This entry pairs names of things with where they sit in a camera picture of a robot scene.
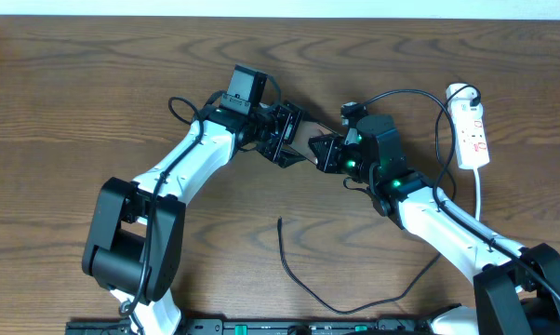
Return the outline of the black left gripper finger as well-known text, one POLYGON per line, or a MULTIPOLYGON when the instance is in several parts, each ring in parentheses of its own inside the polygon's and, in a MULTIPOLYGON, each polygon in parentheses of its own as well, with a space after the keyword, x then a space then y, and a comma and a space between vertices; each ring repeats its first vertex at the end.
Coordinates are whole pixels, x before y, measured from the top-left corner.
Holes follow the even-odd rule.
POLYGON ((290 151, 281 151, 280 155, 278 156, 277 165, 280 168, 288 168, 296 163, 304 161, 305 159, 306 157, 302 154, 290 151))
POLYGON ((307 110, 300 110, 300 127, 327 128, 327 125, 307 110))

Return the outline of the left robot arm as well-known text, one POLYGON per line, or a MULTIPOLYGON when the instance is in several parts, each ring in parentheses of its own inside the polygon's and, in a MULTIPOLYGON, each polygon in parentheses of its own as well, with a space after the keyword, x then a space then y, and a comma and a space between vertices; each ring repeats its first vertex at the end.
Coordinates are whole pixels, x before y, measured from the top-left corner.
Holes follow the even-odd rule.
POLYGON ((194 111, 186 137, 132 181, 101 187, 82 269, 120 302, 137 334, 173 334, 182 312, 171 294, 180 265, 186 208, 245 145, 281 168, 312 160, 311 138, 329 128, 286 101, 257 106, 212 98, 194 111))

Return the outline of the white power strip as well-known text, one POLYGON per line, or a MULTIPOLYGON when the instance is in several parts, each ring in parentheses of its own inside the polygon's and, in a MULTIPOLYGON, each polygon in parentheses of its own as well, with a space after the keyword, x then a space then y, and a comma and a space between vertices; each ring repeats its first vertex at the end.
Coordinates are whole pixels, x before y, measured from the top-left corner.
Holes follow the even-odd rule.
POLYGON ((479 169, 489 163, 483 122, 484 107, 476 88, 465 83, 451 84, 447 107, 456 133, 456 157, 460 169, 479 169))

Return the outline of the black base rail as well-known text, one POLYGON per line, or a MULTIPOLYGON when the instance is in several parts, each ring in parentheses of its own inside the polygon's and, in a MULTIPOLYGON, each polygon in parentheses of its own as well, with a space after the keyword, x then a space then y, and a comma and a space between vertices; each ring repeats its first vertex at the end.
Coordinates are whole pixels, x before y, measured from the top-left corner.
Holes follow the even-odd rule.
MULTIPOLYGON (((156 330, 134 329, 130 321, 72 321, 65 325, 66 335, 157 334, 156 330)), ((220 319, 184 319, 174 335, 338 335, 338 334, 432 334, 427 325, 413 320, 378 321, 223 321, 220 319)))

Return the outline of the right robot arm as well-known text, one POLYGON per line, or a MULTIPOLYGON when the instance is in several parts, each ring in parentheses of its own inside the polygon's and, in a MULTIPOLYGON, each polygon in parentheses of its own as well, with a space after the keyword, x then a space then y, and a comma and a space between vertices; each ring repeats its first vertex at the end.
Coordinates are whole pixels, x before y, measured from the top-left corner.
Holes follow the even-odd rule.
POLYGON ((346 135, 307 136, 318 169, 366 185, 380 215, 432 245, 473 286, 475 306, 432 316, 434 334, 560 334, 560 254, 486 227, 410 168, 393 120, 364 116, 346 135))

